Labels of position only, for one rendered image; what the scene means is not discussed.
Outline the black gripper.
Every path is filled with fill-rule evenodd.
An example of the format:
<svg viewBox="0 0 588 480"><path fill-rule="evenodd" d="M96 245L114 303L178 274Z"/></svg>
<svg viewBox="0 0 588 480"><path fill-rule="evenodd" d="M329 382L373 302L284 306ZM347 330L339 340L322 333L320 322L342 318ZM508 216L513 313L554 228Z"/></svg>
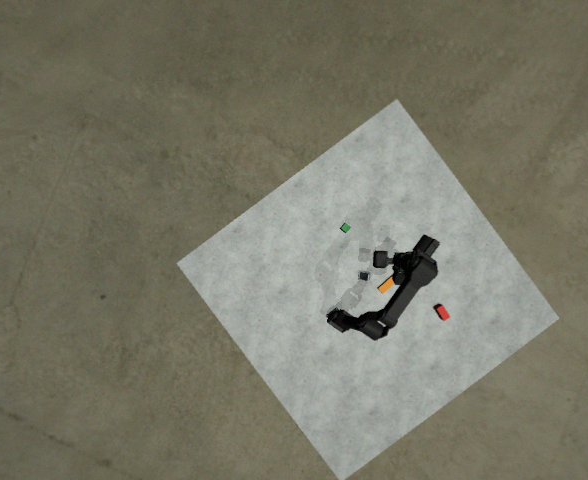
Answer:
<svg viewBox="0 0 588 480"><path fill-rule="evenodd" d="M386 268L388 265L394 265L395 267L397 267L399 269L399 271L405 271L401 267L401 260L403 257L405 257L407 255L411 255L411 253L412 253L411 251L408 251L406 253L395 252L394 257L389 258L388 251L374 251L373 266L375 268ZM388 262L388 261L392 261L392 262Z"/></svg>

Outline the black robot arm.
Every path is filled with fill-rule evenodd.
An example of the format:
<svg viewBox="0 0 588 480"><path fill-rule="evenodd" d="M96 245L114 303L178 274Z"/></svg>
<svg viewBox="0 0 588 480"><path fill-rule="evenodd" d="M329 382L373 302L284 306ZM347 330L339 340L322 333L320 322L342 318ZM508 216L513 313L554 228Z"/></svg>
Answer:
<svg viewBox="0 0 588 480"><path fill-rule="evenodd" d="M401 267L405 271L392 267L394 284L400 286L384 309L366 312L357 318L345 310L335 308L327 314L328 316L326 315L327 323L341 333L354 329L374 341L386 337L389 330L397 325L399 317L420 288L429 285L437 277L439 272L437 261L431 256L439 246L438 240L424 234L411 255L402 258ZM386 327L377 321L382 322Z"/></svg>

